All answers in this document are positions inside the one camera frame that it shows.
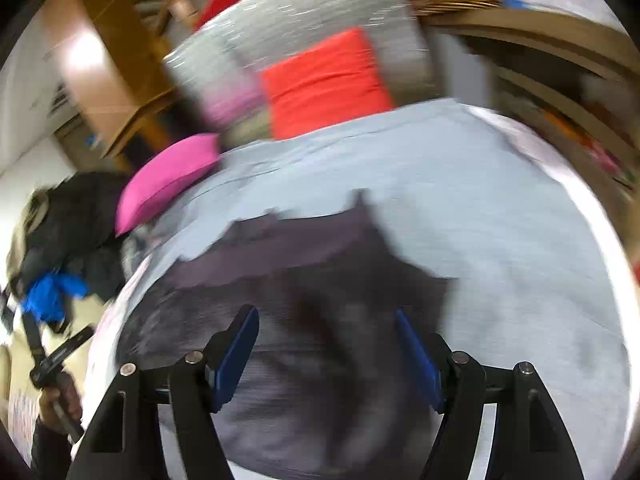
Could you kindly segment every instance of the bed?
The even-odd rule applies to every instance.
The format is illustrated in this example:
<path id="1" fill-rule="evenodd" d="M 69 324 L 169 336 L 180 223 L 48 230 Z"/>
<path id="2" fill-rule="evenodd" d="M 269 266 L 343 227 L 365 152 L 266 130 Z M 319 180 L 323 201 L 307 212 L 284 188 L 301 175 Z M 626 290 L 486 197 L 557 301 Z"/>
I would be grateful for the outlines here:
<path id="1" fill-rule="evenodd" d="M 634 282 L 593 193 L 528 128 L 434 100 L 257 141 L 226 153 L 222 167 L 159 219 L 154 236 L 163 242 L 103 317 L 90 351 L 85 425 L 115 373 L 124 320 L 175 260 L 201 254 L 235 219 L 272 208 L 323 216 L 367 188 L 393 250 L 456 278 L 439 327 L 449 345 L 493 366 L 533 362 L 585 478 L 612 476 L 640 393 Z M 494 416 L 488 406 L 470 478 L 484 477 Z M 163 443 L 172 477 L 181 478 L 166 428 Z M 234 474 L 256 475 L 236 466 Z"/>

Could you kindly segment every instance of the plastic-wrapped item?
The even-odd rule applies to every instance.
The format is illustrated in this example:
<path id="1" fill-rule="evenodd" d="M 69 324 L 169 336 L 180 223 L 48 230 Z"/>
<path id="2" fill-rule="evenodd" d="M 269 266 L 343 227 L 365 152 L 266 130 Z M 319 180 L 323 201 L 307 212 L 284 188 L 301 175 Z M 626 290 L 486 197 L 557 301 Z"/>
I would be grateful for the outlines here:
<path id="1" fill-rule="evenodd" d="M 231 126 L 264 107 L 257 71 L 354 26 L 398 105 L 433 96 L 428 49 L 403 0 L 241 0 L 165 61 L 207 119 Z"/>

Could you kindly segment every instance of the wall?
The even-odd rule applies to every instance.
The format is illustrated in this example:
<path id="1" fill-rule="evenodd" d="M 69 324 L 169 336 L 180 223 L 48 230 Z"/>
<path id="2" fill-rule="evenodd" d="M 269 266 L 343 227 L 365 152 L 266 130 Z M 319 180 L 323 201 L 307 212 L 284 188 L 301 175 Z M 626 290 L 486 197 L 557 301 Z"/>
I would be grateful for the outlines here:
<path id="1" fill-rule="evenodd" d="M 75 173 L 52 137 L 45 137 L 0 174 L 0 283 L 6 285 L 6 254 L 11 234 L 31 192 L 52 186 Z"/>

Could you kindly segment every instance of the person's arm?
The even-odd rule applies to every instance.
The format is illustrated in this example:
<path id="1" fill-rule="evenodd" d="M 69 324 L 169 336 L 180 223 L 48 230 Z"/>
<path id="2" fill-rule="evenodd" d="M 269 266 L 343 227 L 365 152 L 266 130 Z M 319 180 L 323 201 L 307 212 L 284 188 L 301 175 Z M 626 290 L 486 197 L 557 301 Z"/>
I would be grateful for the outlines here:
<path id="1" fill-rule="evenodd" d="M 69 381 L 64 392 L 69 415 L 75 420 L 82 417 L 78 392 Z M 38 403 L 40 415 L 36 421 L 31 446 L 31 470 L 37 480 L 64 480 L 71 465 L 71 443 L 53 410 L 53 401 L 60 397 L 55 388 L 44 388 Z"/>

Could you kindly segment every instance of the metal screw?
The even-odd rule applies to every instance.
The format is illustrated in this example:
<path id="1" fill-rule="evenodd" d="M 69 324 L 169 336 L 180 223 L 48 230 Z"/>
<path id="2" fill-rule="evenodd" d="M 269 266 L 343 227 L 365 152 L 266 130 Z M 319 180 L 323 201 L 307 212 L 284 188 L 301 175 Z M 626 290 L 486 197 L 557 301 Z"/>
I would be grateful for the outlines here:
<path id="1" fill-rule="evenodd" d="M 135 371 L 136 365 L 133 363 L 126 363 L 120 367 L 120 374 L 125 377 L 129 377 Z"/>
<path id="2" fill-rule="evenodd" d="M 518 363 L 518 370 L 525 375 L 531 375 L 534 371 L 533 365 L 528 361 Z"/>
<path id="3" fill-rule="evenodd" d="M 200 361 L 202 361 L 202 352 L 199 352 L 197 350 L 189 352 L 184 356 L 184 360 L 187 361 L 190 365 L 199 363 Z"/>
<path id="4" fill-rule="evenodd" d="M 469 354 L 460 350 L 456 350 L 455 352 L 451 353 L 451 359 L 453 359 L 453 362 L 455 362 L 455 364 L 457 365 L 465 365 L 469 362 Z"/>

